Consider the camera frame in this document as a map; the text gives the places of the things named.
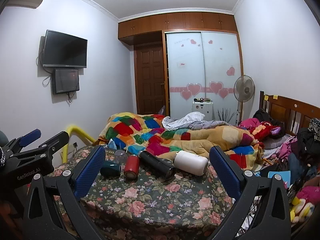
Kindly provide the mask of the small white cabinet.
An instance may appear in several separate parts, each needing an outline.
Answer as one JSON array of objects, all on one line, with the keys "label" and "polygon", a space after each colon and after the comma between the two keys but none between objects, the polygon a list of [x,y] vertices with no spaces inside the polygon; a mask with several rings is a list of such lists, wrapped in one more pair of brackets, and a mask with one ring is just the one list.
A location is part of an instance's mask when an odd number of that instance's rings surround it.
[{"label": "small white cabinet", "polygon": [[214,119],[213,102],[193,102],[193,112],[204,114],[204,120],[211,121]]}]

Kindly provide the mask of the white sliding wardrobe with hearts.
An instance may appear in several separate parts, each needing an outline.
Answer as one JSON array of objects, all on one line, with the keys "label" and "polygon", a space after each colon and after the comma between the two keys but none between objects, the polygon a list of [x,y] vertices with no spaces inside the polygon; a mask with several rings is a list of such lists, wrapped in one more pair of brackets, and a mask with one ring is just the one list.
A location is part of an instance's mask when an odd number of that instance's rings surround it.
[{"label": "white sliding wardrobe with hearts", "polygon": [[169,112],[179,119],[192,112],[193,102],[213,102],[214,119],[237,122],[234,84],[242,75],[238,36],[220,31],[165,35]]}]

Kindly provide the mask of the yellow plush toy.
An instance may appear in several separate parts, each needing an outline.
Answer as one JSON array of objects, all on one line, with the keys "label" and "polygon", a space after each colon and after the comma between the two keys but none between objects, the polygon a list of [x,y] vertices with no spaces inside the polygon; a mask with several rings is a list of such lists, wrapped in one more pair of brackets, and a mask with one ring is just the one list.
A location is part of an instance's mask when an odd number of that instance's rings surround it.
[{"label": "yellow plush toy", "polygon": [[290,211],[290,219],[292,224],[303,223],[308,220],[315,209],[315,206],[311,202],[307,202],[305,199],[293,198],[292,209]]}]

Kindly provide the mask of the colourful patchwork blanket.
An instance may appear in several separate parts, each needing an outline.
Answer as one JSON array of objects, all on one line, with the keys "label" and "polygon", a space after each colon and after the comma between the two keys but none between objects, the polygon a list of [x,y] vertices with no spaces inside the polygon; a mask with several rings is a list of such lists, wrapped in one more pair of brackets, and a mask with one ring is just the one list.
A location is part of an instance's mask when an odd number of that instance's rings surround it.
[{"label": "colourful patchwork blanket", "polygon": [[134,154],[146,150],[168,160],[174,160],[181,150],[207,158],[210,149],[219,146],[244,170],[251,170],[255,164],[263,162],[263,148],[249,131],[230,125],[168,130],[162,126],[163,119],[159,114],[114,114],[109,117],[97,144],[113,141],[118,149]]}]

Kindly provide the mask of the wooden overhead cabinet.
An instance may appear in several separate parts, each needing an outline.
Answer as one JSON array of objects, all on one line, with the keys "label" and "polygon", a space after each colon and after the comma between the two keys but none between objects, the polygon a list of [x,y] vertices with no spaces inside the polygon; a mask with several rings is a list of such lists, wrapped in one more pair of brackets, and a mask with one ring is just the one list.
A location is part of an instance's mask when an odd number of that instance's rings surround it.
[{"label": "wooden overhead cabinet", "polygon": [[120,22],[118,39],[128,45],[161,42],[164,32],[174,30],[238,31],[233,15],[217,12],[171,12]]}]

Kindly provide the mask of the red plush toy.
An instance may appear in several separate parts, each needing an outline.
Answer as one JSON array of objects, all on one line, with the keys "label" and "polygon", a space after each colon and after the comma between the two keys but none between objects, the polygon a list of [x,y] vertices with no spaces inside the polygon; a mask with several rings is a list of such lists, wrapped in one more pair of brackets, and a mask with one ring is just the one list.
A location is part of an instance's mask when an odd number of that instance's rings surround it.
[{"label": "red plush toy", "polygon": [[267,137],[271,135],[278,135],[280,132],[280,126],[274,126],[267,121],[261,122],[257,127],[250,130],[251,135],[253,135],[253,137],[259,142],[263,142]]}]

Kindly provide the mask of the grey standing fan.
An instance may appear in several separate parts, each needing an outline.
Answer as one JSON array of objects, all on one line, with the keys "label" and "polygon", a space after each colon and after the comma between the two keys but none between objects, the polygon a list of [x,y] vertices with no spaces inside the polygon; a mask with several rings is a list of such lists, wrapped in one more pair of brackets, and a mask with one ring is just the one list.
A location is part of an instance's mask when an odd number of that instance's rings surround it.
[{"label": "grey standing fan", "polygon": [[251,100],[255,93],[255,84],[248,75],[240,76],[234,84],[234,96],[238,102],[237,106],[237,124],[242,121],[243,104]]}]

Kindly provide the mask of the wooden bed headboard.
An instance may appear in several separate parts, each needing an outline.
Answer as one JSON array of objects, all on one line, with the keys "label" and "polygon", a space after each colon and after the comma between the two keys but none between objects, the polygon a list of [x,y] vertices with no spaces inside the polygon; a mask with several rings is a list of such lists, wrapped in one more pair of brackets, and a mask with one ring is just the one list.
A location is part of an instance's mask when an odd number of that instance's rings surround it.
[{"label": "wooden bed headboard", "polygon": [[286,134],[296,135],[300,128],[308,128],[311,119],[319,119],[319,108],[295,99],[267,95],[260,91],[259,108],[263,108],[273,119],[284,124]]}]

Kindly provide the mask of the large black wall television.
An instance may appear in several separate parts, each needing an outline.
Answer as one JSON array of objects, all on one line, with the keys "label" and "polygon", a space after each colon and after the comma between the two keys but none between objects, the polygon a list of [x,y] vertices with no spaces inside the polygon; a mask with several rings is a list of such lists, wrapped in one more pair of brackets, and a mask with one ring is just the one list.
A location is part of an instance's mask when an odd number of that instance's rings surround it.
[{"label": "large black wall television", "polygon": [[88,41],[84,38],[47,30],[42,65],[52,68],[86,68]]}]

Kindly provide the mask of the dark green ceramic cup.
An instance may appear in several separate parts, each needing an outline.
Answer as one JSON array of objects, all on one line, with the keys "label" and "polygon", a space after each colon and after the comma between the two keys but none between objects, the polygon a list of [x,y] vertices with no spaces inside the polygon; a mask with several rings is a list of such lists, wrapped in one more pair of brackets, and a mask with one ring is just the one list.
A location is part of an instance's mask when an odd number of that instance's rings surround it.
[{"label": "dark green ceramic cup", "polygon": [[104,179],[115,179],[121,176],[123,170],[124,165],[120,165],[114,161],[106,160],[100,169],[100,174]]}]

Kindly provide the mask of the small black wall monitor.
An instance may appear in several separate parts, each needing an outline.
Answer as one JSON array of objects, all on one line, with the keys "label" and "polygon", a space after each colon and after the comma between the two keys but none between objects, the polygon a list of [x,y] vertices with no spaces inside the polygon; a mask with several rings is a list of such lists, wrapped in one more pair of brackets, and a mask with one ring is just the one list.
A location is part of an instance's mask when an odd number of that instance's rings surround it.
[{"label": "small black wall monitor", "polygon": [[54,69],[52,75],[52,93],[54,95],[79,90],[79,71],[77,69]]}]

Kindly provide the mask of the black thermos bottle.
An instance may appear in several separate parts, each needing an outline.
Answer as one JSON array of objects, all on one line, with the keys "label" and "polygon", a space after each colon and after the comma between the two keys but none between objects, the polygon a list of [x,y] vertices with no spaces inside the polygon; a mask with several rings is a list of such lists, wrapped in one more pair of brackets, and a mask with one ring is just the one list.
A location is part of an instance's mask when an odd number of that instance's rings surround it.
[{"label": "black thermos bottle", "polygon": [[158,178],[170,180],[176,174],[176,168],[173,165],[147,151],[140,152],[139,159],[142,166]]}]

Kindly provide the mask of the white grey striped cloth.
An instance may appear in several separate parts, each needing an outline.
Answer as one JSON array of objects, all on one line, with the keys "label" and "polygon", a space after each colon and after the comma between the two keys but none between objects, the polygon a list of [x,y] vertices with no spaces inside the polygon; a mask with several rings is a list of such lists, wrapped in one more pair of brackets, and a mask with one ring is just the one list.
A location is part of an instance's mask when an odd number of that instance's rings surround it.
[{"label": "white grey striped cloth", "polygon": [[176,130],[176,129],[191,129],[191,130],[201,130],[210,129],[217,126],[229,126],[229,123],[221,120],[205,120],[205,115],[201,112],[191,112],[180,119],[174,119],[170,116],[166,116],[162,120],[162,126],[166,130]]}]

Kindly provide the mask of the white thermos bottle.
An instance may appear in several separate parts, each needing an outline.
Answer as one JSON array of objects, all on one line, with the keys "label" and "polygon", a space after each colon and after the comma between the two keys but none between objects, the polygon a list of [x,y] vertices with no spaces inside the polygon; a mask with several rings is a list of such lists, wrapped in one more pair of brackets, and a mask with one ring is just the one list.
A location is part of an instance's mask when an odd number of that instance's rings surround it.
[{"label": "white thermos bottle", "polygon": [[207,170],[208,159],[186,151],[179,151],[174,159],[174,166],[195,176],[202,176]]}]

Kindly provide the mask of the red cylindrical cup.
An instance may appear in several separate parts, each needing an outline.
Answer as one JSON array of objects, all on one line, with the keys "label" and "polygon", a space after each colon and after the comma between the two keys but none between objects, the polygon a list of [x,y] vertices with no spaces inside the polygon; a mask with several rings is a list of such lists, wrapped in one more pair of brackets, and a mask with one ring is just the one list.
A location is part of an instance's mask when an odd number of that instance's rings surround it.
[{"label": "red cylindrical cup", "polygon": [[131,155],[127,158],[124,176],[128,180],[135,180],[139,174],[139,157],[136,155]]}]

